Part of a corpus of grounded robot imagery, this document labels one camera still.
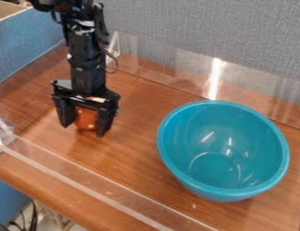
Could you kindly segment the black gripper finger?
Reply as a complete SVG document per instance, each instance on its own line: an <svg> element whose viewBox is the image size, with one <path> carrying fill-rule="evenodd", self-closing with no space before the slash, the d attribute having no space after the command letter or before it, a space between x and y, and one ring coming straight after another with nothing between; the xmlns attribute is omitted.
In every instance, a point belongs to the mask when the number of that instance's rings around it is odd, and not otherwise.
<svg viewBox="0 0 300 231"><path fill-rule="evenodd" d="M114 117L118 114L120 108L113 107L100 107L97 109L96 117L96 135L104 137L106 132L112 129Z"/></svg>
<svg viewBox="0 0 300 231"><path fill-rule="evenodd" d="M54 96L57 115L64 127L69 127L76 120L76 106L62 97Z"/></svg>

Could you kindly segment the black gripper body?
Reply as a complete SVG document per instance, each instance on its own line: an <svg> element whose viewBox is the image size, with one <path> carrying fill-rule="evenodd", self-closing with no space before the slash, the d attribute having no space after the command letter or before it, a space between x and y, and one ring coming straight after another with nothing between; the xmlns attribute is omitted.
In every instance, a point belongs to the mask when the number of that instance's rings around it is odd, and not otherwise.
<svg viewBox="0 0 300 231"><path fill-rule="evenodd" d="M94 110L118 110L121 96L106 87L106 59L77 61L70 58L69 64L70 79L52 82L57 109L74 110L81 106Z"/></svg>

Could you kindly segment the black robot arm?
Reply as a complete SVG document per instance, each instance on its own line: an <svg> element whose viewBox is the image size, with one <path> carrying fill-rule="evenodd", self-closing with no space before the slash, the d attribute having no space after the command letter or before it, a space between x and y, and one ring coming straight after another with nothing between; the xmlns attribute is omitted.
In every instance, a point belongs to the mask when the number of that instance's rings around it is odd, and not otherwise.
<svg viewBox="0 0 300 231"><path fill-rule="evenodd" d="M96 135L110 130L120 112L121 95L108 89L106 58L109 32L105 23L105 4L97 0L29 0L35 10L47 12L62 25L69 46L70 79L56 79L53 99L60 123L68 127L81 109L94 111Z"/></svg>

